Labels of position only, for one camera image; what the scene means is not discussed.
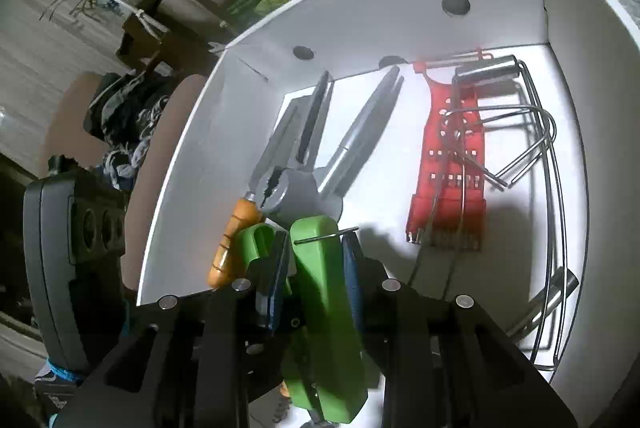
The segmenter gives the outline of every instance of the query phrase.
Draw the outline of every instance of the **red clip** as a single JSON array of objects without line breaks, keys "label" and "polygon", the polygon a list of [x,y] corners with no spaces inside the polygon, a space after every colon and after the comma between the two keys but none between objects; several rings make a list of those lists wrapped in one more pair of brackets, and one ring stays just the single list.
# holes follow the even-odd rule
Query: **red clip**
[{"label": "red clip", "polygon": [[[478,250],[482,241],[482,229],[486,201],[484,199],[484,175],[477,167],[465,164],[466,181],[462,181],[462,166],[449,152],[444,135],[455,133],[465,120],[463,139],[466,154],[474,157],[484,166],[484,126],[478,124],[477,111],[452,114],[443,122],[443,115],[452,109],[451,85],[431,79],[425,62],[414,62],[414,71],[424,75],[431,90],[431,111],[424,126],[422,157],[418,186],[411,200],[409,218],[406,223],[407,241],[420,243],[429,221],[433,198],[436,194],[436,177],[443,177],[442,187],[433,219],[431,245],[435,247],[455,247],[455,233],[462,212],[462,184],[466,184],[465,216],[463,221],[462,248]],[[465,88],[460,92],[460,107],[478,106],[474,88]]]}]

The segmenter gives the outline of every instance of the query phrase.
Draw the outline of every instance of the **cardboard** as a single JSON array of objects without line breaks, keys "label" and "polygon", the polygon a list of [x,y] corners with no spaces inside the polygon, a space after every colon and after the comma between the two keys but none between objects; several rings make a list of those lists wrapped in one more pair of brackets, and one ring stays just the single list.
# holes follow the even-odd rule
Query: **cardboard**
[{"label": "cardboard", "polygon": [[[382,78],[377,69],[384,56],[415,61],[477,48],[496,56],[514,53],[529,66],[543,106],[558,123],[568,266],[580,281],[580,302],[574,317],[574,293],[553,385],[578,422],[588,424],[611,399],[640,346],[640,236],[635,234],[640,211],[634,200],[640,194],[635,176],[640,32],[616,0],[469,0],[466,16],[449,16],[441,1],[293,0],[230,43],[165,178],[138,303],[207,288],[215,246],[277,116],[294,92],[312,87],[325,69],[340,81],[317,165]],[[314,58],[295,58],[292,50],[299,45],[310,48]],[[384,262],[400,279],[415,257],[414,246],[403,241],[404,220],[430,111],[426,83],[410,67],[402,70],[406,79],[396,110],[348,191],[340,220],[341,227],[361,226],[367,255],[395,252]],[[446,80],[451,74],[440,75]],[[488,167],[499,167],[526,140],[517,130],[489,135]],[[542,287],[541,181],[537,167],[510,192],[486,189],[487,245],[465,256],[454,283],[457,291],[471,289],[502,326]],[[446,263],[446,255],[430,258],[417,283],[421,292],[439,292]],[[489,277],[491,284],[482,284]],[[538,362],[550,364],[552,349],[541,350]],[[370,393],[356,425],[375,426],[381,397],[380,391]]]}]

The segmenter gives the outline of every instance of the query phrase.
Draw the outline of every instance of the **screw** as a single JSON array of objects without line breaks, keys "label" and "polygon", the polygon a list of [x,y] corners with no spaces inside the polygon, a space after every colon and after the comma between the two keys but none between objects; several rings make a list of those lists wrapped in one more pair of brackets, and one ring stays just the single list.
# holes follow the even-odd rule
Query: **screw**
[{"label": "screw", "polygon": [[261,343],[256,343],[246,347],[246,353],[249,354],[249,356],[257,356],[258,354],[261,354],[263,350],[264,345]]},{"label": "screw", "polygon": [[467,296],[466,294],[461,294],[456,297],[456,303],[458,307],[462,307],[463,309],[470,309],[474,306],[474,299],[471,296]]},{"label": "screw", "polygon": [[401,284],[398,280],[394,280],[393,278],[387,278],[385,281],[383,281],[382,283],[382,288],[385,291],[388,291],[390,293],[399,291],[401,287]]},{"label": "screw", "polygon": [[249,289],[249,287],[251,287],[251,282],[246,278],[238,278],[237,280],[234,280],[234,282],[231,284],[231,287],[233,287],[236,291],[246,291],[247,289]]},{"label": "screw", "polygon": [[167,311],[169,309],[173,309],[178,304],[178,299],[172,295],[167,294],[158,300],[158,305],[163,311]]}]

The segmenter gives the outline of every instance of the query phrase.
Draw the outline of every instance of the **cloth pile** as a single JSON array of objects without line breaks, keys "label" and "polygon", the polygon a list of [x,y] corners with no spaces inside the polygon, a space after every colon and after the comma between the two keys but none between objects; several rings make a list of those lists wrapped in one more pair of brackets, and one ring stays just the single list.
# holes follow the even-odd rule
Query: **cloth pile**
[{"label": "cloth pile", "polygon": [[135,70],[122,76],[110,72],[102,78],[83,127],[111,147],[95,172],[114,188],[133,189],[156,125],[177,85],[172,77]]}]

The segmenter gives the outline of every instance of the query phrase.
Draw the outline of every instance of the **white box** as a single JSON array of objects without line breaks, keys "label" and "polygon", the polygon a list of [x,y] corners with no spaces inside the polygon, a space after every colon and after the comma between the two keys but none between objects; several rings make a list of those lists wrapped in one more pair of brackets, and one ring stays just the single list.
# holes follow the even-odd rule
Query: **white box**
[{"label": "white box", "polygon": [[[634,202],[640,195],[640,32],[616,0],[469,0],[469,13],[457,17],[446,14],[441,1],[293,0],[230,43],[165,178],[138,303],[207,288],[230,211],[246,191],[283,101],[314,85],[322,71],[348,78],[376,69],[391,55],[414,61],[478,48],[495,56],[513,53],[529,66],[543,106],[558,121],[569,267],[580,287],[579,308],[572,328],[571,320],[565,327],[563,341],[570,336],[552,384],[578,422],[588,424],[611,399],[640,347],[640,211]],[[298,45],[312,49],[314,58],[295,58]],[[365,255],[374,252],[383,259],[385,250],[395,251],[395,261],[383,261],[401,280],[415,257],[414,246],[403,241],[403,220],[430,111],[424,80],[409,66],[402,73],[394,114],[351,186],[340,221],[370,229],[368,240],[361,237]],[[374,72],[336,83],[319,165],[380,78],[382,73]],[[513,157],[514,145],[522,142],[514,134],[506,141],[489,137],[490,168]],[[466,277],[456,283],[458,291],[470,289],[501,326],[513,319],[518,300],[526,302],[542,287],[546,223],[540,218],[545,198],[539,184],[536,169],[509,195],[498,197],[486,186],[488,239],[482,253],[463,261]],[[492,209],[503,212],[492,218]],[[518,209],[526,223],[514,224]],[[510,256],[521,249],[530,251],[525,264]],[[433,256],[418,290],[437,292],[446,262],[445,256]],[[496,279],[491,285],[479,283],[490,277]],[[578,292],[571,296],[571,315]],[[539,362],[549,357],[550,351],[542,351]],[[372,422],[367,417],[367,425]]]}]

